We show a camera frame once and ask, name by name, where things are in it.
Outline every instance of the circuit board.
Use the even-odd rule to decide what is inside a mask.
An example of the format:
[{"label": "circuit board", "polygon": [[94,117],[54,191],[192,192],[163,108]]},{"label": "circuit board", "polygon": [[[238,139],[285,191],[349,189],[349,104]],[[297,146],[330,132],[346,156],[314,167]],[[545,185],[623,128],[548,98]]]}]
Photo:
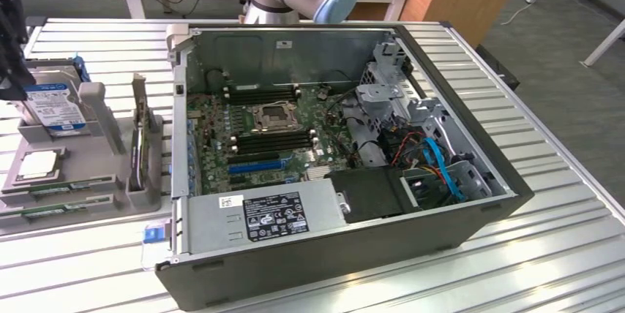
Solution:
[{"label": "circuit board", "polygon": [[311,167],[327,166],[330,170],[347,169],[346,149],[351,151],[351,136],[345,124],[331,115],[330,124],[326,110],[339,95],[318,98],[318,86],[298,89],[291,123],[294,130],[314,129],[315,139],[311,148],[277,151],[282,169],[262,170],[251,173],[229,173],[229,158],[238,156],[233,151],[231,137],[258,134],[258,107],[234,105],[223,95],[190,95],[187,101],[187,118],[195,134],[198,149],[198,167],[201,169],[202,194],[214,194],[239,189],[250,189],[275,184],[290,184],[305,180]]}]

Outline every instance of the floor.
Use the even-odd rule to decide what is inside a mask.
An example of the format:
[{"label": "floor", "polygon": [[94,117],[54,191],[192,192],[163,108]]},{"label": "floor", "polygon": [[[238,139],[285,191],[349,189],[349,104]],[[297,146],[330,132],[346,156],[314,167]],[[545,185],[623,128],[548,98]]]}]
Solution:
[{"label": "floor", "polygon": [[[58,18],[127,18],[123,0],[24,0],[27,15]],[[172,8],[187,13],[195,1]],[[592,68],[580,64],[615,29],[615,19],[586,0],[538,0],[506,26],[525,0],[508,0],[484,46],[521,81],[517,93],[613,197],[625,205],[625,42]],[[164,15],[146,0],[148,18]],[[234,18],[237,1],[201,1],[188,18]]]}]

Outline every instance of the motherboard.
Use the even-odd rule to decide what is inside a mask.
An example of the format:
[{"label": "motherboard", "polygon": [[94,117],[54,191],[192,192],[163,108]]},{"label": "motherboard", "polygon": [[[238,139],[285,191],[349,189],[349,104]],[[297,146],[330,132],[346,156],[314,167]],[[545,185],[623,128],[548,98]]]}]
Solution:
[{"label": "motherboard", "polygon": [[358,148],[337,109],[342,95],[334,91],[289,86],[188,95],[198,192],[315,180],[355,167]]}]

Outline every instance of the warning label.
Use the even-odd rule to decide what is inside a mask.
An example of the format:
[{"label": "warning label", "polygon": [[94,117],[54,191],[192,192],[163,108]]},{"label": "warning label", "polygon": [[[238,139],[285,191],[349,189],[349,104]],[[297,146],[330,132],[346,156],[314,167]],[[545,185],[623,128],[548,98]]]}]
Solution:
[{"label": "warning label", "polygon": [[79,106],[71,101],[71,92],[66,84],[26,86],[28,106],[38,115],[42,124],[54,130],[74,130],[86,126],[86,119]]},{"label": "warning label", "polygon": [[299,192],[245,200],[243,211],[251,241],[309,231]]}]

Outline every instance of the metal workbench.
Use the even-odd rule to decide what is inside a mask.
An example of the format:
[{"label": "metal workbench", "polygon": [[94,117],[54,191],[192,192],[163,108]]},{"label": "metal workbench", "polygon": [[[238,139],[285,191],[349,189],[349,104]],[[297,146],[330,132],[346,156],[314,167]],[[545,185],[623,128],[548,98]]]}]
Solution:
[{"label": "metal workbench", "polygon": [[[35,29],[27,56],[78,51],[92,80],[107,85],[107,104],[118,116],[127,116],[134,104],[132,72],[143,73],[150,105],[170,121],[171,22],[50,19]],[[406,26],[536,197],[457,249],[206,312],[608,312],[625,307],[624,210],[456,31],[438,23]],[[0,106],[0,173],[20,139],[16,117],[10,106]],[[170,142],[166,137],[166,162]],[[170,190],[168,177],[163,190]],[[170,215],[164,204],[154,214],[0,237],[0,312],[176,312],[155,274],[140,265],[142,230]]]}]

